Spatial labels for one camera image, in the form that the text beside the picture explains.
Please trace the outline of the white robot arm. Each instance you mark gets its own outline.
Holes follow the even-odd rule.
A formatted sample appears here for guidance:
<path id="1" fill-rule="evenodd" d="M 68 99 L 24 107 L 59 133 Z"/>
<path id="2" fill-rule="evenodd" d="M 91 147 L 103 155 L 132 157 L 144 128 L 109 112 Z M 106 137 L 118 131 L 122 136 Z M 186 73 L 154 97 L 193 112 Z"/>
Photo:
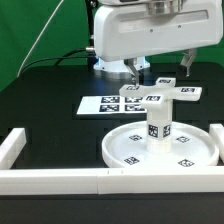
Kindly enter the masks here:
<path id="1" fill-rule="evenodd" d="M 222 0 L 98 0 L 92 50 L 106 63 L 121 61 L 139 82 L 136 61 L 169 52 L 184 53 L 190 73 L 197 49 L 223 37 Z"/>

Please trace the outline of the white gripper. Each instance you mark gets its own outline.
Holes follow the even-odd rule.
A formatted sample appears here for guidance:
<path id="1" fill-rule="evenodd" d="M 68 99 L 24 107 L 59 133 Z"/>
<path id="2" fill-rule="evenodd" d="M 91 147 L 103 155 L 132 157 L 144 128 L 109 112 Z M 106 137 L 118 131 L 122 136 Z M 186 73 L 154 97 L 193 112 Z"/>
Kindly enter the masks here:
<path id="1" fill-rule="evenodd" d="M 139 83 L 136 57 L 185 50 L 180 67 L 186 77 L 194 48 L 215 45 L 223 36 L 222 0 L 99 0 L 94 19 L 97 56 L 124 60 Z"/>

